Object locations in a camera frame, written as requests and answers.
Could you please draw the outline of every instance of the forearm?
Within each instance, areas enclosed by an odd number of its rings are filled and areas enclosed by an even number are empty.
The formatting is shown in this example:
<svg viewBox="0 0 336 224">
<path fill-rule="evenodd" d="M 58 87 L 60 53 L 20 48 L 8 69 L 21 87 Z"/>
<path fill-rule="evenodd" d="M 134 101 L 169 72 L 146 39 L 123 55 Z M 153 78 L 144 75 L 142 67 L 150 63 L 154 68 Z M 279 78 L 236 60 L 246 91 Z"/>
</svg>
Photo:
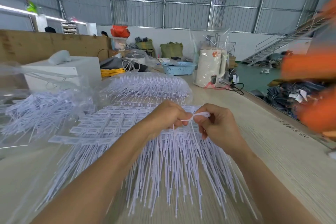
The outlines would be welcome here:
<svg viewBox="0 0 336 224">
<path fill-rule="evenodd" d="M 149 136 L 145 123 L 136 124 L 64 188 L 32 223 L 100 223 Z"/>
<path fill-rule="evenodd" d="M 265 223 L 319 223 L 251 150 L 233 156 Z"/>
</svg>

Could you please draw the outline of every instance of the person's left hand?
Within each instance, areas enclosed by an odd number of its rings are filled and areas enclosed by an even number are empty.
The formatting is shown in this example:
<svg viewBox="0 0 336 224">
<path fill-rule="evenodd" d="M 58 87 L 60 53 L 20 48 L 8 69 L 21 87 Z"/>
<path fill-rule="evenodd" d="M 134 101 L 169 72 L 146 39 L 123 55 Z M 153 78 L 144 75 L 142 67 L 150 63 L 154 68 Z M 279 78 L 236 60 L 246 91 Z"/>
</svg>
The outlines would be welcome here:
<svg viewBox="0 0 336 224">
<path fill-rule="evenodd" d="M 193 115 L 186 112 L 178 104 L 165 100 L 157 106 L 147 117 L 142 121 L 148 125 L 150 137 L 157 137 L 163 129 L 180 127 L 187 125 L 187 121 Z"/>
</svg>

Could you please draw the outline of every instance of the yellow cable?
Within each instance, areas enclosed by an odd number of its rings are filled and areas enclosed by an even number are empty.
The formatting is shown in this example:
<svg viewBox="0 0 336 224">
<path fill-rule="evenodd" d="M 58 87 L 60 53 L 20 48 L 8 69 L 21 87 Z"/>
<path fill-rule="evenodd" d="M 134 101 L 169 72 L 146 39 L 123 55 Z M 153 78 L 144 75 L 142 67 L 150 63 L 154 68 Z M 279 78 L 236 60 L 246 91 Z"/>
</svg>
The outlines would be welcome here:
<svg viewBox="0 0 336 224">
<path fill-rule="evenodd" d="M 110 77 L 117 74 L 125 73 L 125 70 L 123 68 L 118 69 L 101 69 L 100 70 L 102 77 Z"/>
</svg>

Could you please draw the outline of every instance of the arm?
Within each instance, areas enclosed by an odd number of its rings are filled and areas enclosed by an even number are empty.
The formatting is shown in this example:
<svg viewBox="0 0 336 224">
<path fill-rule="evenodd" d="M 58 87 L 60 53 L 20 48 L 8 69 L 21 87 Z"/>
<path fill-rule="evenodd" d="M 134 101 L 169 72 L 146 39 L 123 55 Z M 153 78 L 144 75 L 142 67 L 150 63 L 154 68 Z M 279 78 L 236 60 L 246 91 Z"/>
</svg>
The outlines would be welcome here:
<svg viewBox="0 0 336 224">
<path fill-rule="evenodd" d="M 237 163 L 265 223 L 319 223 L 249 148 L 229 109 L 205 104 L 197 112 L 204 111 L 210 118 L 194 117 L 202 138 L 209 137 Z"/>
<path fill-rule="evenodd" d="M 187 125 L 180 120 L 188 120 L 191 116 L 179 105 L 164 101 L 64 188 L 32 224 L 100 223 L 146 143 L 157 137 L 162 129 Z"/>
</svg>

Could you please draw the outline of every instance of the plastic bin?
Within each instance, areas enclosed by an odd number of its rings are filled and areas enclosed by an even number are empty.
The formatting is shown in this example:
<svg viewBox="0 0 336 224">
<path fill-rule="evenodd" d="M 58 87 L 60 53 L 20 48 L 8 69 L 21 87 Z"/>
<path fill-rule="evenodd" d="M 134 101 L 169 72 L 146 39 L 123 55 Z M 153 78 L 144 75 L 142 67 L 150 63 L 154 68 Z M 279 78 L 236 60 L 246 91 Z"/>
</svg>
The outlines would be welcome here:
<svg viewBox="0 0 336 224">
<path fill-rule="evenodd" d="M 163 71 L 170 75 L 187 75 L 192 74 L 194 70 L 194 63 L 178 61 L 179 66 L 168 66 L 170 62 L 162 62 Z"/>
<path fill-rule="evenodd" d="M 112 49 L 115 51 L 124 51 L 126 48 L 127 38 L 124 37 L 111 37 Z"/>
</svg>

